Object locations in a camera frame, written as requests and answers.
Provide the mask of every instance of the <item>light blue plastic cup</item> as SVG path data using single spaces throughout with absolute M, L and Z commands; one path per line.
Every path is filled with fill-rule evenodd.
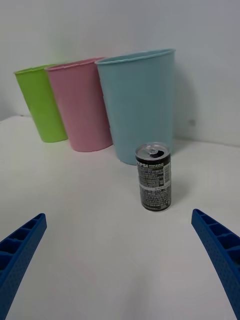
M 96 61 L 117 157 L 135 165 L 135 150 L 162 142 L 173 150 L 174 49 Z

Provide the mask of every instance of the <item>white wall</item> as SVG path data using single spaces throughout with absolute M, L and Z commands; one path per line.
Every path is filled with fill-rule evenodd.
M 239 0 L 1 0 L 0 119 L 28 115 L 19 69 L 176 48 L 178 137 L 240 146 Z

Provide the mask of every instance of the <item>pink plastic cup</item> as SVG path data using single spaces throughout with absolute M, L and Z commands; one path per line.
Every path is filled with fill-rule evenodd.
M 103 92 L 92 58 L 47 67 L 48 78 L 71 147 L 91 152 L 113 144 Z

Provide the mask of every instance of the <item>white table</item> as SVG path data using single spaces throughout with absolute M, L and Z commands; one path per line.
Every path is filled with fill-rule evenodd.
M 38 213 L 47 230 L 8 320 L 235 320 L 191 225 L 199 208 L 240 235 L 240 149 L 180 141 L 172 205 L 140 202 L 114 147 L 43 143 L 32 120 L 0 123 L 0 238 Z

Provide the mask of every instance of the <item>can lid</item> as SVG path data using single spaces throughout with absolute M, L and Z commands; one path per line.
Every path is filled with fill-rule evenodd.
M 136 149 L 136 156 L 138 158 L 149 161 L 164 159 L 169 154 L 169 148 L 160 142 L 149 142 Z

